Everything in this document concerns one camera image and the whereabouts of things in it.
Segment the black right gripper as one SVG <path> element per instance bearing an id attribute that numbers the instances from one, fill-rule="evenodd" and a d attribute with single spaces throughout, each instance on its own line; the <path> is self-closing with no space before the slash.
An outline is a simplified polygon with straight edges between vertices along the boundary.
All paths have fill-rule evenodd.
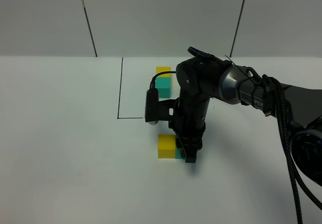
<path id="1" fill-rule="evenodd" d="M 176 148 L 185 149 L 185 162 L 196 163 L 197 151 L 202 148 L 205 118 L 209 97 L 178 97 L 175 118 L 169 128 L 176 134 Z"/>

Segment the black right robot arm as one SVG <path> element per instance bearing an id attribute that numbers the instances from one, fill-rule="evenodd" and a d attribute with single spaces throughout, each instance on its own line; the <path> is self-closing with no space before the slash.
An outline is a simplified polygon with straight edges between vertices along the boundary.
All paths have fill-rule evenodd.
<path id="1" fill-rule="evenodd" d="M 216 98 L 231 105 L 252 106 L 286 124 L 282 129 L 289 139 L 285 151 L 305 176 L 320 184 L 321 90 L 282 84 L 258 75 L 251 67 L 235 65 L 193 47 L 189 52 L 192 57 L 176 67 L 180 86 L 176 113 L 184 122 L 179 137 L 186 162 L 196 161 L 209 100 Z"/>

